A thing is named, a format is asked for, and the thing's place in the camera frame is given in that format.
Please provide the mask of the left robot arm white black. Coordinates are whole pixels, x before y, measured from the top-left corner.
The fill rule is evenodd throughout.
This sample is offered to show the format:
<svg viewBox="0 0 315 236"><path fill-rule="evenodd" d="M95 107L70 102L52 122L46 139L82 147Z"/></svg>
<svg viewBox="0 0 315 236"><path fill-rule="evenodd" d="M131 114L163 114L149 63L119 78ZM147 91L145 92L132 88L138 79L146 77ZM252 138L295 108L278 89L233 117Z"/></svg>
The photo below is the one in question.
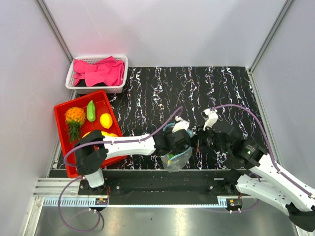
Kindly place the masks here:
<svg viewBox="0 0 315 236"><path fill-rule="evenodd" d="M111 137L94 130L74 146L77 174L87 179L89 189L100 195L106 190L101 170L104 161L127 155L178 155L190 148L192 133L180 129L142 136Z"/></svg>

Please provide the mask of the orange fake carrot piece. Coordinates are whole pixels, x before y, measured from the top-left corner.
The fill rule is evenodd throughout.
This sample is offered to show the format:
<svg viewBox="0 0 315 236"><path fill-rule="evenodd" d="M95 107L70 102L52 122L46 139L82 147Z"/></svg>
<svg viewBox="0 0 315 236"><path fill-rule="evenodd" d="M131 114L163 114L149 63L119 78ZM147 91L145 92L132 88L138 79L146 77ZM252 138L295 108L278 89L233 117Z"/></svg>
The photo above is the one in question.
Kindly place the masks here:
<svg viewBox="0 0 315 236"><path fill-rule="evenodd" d="M70 142L80 139L81 127L85 123L86 113L79 107L71 107L65 113L67 134Z"/></svg>

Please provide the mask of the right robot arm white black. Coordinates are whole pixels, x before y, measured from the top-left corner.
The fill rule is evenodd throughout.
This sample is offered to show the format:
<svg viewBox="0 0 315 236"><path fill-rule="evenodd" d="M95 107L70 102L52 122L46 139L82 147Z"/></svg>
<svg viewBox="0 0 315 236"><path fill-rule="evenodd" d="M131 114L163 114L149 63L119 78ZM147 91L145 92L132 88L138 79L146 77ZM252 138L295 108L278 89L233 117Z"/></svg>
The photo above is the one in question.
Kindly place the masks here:
<svg viewBox="0 0 315 236"><path fill-rule="evenodd" d="M260 145L241 138L224 121L212 127L199 127L192 144L197 150L221 151L227 156L225 165L229 174L214 190L253 196L283 212L302 230L314 232L315 190L273 163L271 154Z"/></svg>

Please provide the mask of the yellow fake banana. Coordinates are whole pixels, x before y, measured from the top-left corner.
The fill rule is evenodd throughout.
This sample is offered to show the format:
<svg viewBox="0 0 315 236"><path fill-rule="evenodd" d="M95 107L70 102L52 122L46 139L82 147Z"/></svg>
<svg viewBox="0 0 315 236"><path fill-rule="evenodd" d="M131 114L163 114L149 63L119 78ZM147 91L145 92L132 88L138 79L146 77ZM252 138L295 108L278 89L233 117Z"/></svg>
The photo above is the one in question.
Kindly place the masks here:
<svg viewBox="0 0 315 236"><path fill-rule="evenodd" d="M82 138L84 138L85 136L87 136L89 133L90 133L90 132L87 132L86 134L84 134L84 135L82 136ZM101 134L102 134L103 136L108 136L108 135L109 135L109 133L107 133L107 132L105 132L105 131L101 131Z"/></svg>

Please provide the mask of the yellow fake lemon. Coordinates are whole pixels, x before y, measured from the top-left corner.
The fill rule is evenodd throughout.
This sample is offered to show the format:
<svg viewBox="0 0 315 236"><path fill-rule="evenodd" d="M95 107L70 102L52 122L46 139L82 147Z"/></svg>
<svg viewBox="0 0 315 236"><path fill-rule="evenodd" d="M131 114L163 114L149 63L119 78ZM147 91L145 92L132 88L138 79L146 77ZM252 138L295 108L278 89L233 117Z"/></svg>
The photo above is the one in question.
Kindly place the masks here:
<svg viewBox="0 0 315 236"><path fill-rule="evenodd" d="M100 121L100 124L102 125L102 127L104 127L105 129L111 128L111 126L113 124L112 116L109 113L103 113L100 116L99 121Z"/></svg>

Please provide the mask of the yellow orange fake mango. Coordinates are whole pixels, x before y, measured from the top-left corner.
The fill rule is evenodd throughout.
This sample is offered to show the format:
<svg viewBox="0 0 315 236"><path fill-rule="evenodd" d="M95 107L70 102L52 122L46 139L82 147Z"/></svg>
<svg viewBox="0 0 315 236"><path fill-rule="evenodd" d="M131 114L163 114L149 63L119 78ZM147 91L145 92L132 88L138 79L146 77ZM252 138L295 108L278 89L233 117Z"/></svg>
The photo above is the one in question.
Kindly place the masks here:
<svg viewBox="0 0 315 236"><path fill-rule="evenodd" d="M107 132L103 132L103 135L104 135L104 136L110 136L110 137L118 137L118 135L117 135L117 134L115 134L115 133L107 133Z"/></svg>

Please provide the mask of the clear zip top bag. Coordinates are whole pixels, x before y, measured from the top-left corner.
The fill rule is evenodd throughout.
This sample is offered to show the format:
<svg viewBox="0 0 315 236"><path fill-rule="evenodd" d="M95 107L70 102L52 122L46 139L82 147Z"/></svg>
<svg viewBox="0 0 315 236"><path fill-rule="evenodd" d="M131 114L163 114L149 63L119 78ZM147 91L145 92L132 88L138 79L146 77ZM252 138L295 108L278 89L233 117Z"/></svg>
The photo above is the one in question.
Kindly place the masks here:
<svg viewBox="0 0 315 236"><path fill-rule="evenodd" d="M163 128L163 131L166 131L166 130L172 131L174 125L175 125L175 122L166 125ZM189 128L187 132L189 133L190 138L192 138L195 135L195 132L193 132ZM188 160L190 159L192 155L192 150L193 150L193 147L190 144L190 147L188 149L186 149L184 152L180 154L175 155L172 159L168 158L169 154L161 155L160 158L163 164L163 168L167 170L169 173L178 172L187 164Z"/></svg>

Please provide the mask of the green fake cucumber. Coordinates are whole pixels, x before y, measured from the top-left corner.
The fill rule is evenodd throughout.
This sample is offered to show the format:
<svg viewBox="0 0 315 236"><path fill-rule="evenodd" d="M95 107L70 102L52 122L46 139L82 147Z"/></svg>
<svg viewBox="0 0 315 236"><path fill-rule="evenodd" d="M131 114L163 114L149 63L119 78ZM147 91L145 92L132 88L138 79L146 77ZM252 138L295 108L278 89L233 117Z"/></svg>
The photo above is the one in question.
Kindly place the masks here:
<svg viewBox="0 0 315 236"><path fill-rule="evenodd" d="M94 122L96 120L96 109L93 100L91 100L87 105L87 120L89 122Z"/></svg>

